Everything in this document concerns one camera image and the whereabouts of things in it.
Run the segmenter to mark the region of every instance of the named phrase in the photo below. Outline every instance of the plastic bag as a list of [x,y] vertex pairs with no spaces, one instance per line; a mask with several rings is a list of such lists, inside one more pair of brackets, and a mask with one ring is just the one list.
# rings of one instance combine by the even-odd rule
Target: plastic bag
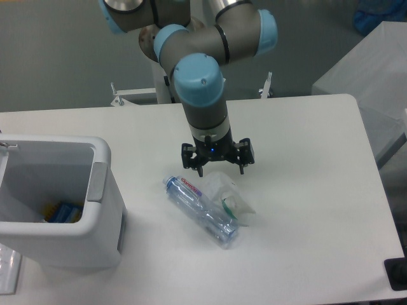
[[201,190],[210,200],[222,205],[240,226],[248,226],[250,215],[256,213],[243,199],[236,183],[222,172],[212,172],[205,176]]

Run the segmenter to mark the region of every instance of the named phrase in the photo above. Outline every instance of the light blue joint cap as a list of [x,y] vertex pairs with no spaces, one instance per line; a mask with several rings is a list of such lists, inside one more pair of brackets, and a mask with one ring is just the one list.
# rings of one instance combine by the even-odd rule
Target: light blue joint cap
[[108,26],[109,26],[110,30],[113,32],[113,34],[125,33],[121,28],[119,28],[117,23],[113,20],[113,18],[109,14],[109,11],[107,10],[106,5],[103,2],[103,0],[99,0],[99,6],[103,12],[104,18],[106,19]]
[[174,70],[179,98],[193,107],[209,107],[223,93],[223,76],[215,58],[203,53],[185,56]]
[[179,24],[170,24],[163,27],[157,34],[154,40],[154,52],[157,55],[158,62],[160,62],[161,49],[163,48],[167,39],[178,31],[188,31],[185,27]]
[[259,10],[260,14],[260,41],[256,55],[264,54],[275,47],[279,37],[277,24],[268,10]]

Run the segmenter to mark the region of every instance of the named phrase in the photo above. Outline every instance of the white bin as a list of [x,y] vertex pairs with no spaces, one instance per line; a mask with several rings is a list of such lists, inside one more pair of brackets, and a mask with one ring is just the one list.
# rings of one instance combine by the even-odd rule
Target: white bin
[[[0,134],[0,243],[44,265],[105,268],[120,261],[127,214],[96,137]],[[82,202],[73,224],[44,223],[52,203]]]

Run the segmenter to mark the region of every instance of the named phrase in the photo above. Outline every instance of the plastic water bottle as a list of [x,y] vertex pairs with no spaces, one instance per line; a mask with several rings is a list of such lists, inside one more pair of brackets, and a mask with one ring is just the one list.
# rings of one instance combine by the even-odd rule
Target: plastic water bottle
[[163,180],[167,194],[177,206],[194,219],[224,247],[236,237],[238,224],[221,207],[213,203],[185,178],[168,177]]

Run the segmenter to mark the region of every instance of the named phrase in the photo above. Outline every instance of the gray floor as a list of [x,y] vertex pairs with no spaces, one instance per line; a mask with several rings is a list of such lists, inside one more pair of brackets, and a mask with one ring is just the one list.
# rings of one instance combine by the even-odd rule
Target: gray floor
[[[193,15],[211,25],[205,0]],[[275,50],[223,67],[227,99],[256,98],[267,72],[275,96],[309,95],[311,85],[361,39],[355,0],[254,0],[279,26]],[[110,33],[96,0],[0,2],[0,111],[102,107],[117,89],[153,86],[138,31]]]

